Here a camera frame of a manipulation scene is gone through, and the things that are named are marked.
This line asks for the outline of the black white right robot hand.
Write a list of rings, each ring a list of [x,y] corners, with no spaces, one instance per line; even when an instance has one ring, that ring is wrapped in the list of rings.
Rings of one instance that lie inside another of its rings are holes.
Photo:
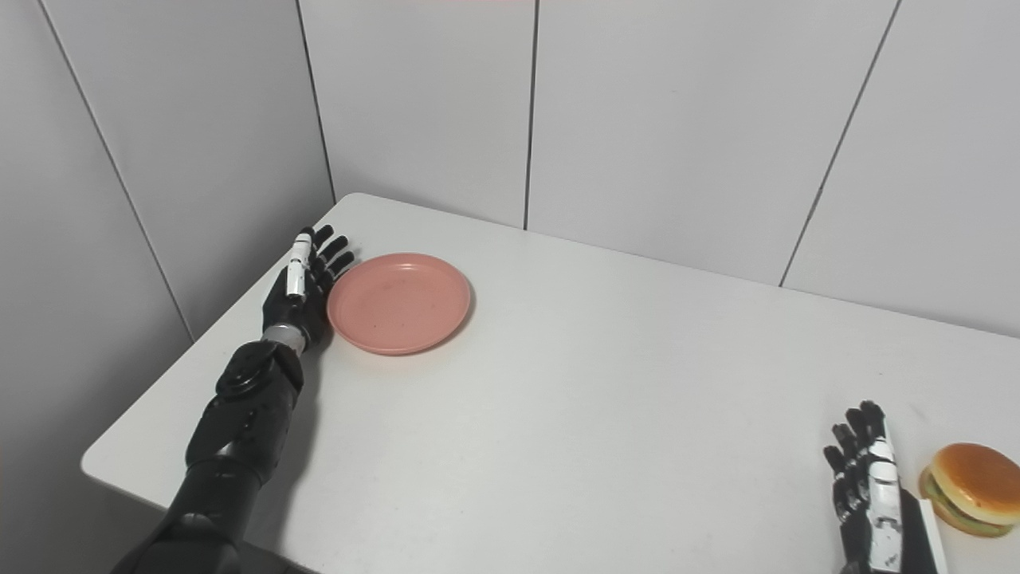
[[[831,431],[837,442],[823,454],[832,470],[842,573],[947,573],[932,503],[902,486],[882,408],[864,400]]]

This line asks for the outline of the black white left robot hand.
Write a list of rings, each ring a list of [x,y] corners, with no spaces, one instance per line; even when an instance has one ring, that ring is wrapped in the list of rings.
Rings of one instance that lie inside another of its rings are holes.
[[[315,348],[328,329],[327,300],[339,277],[355,262],[346,236],[329,225],[303,228],[262,305],[265,340],[298,355]]]

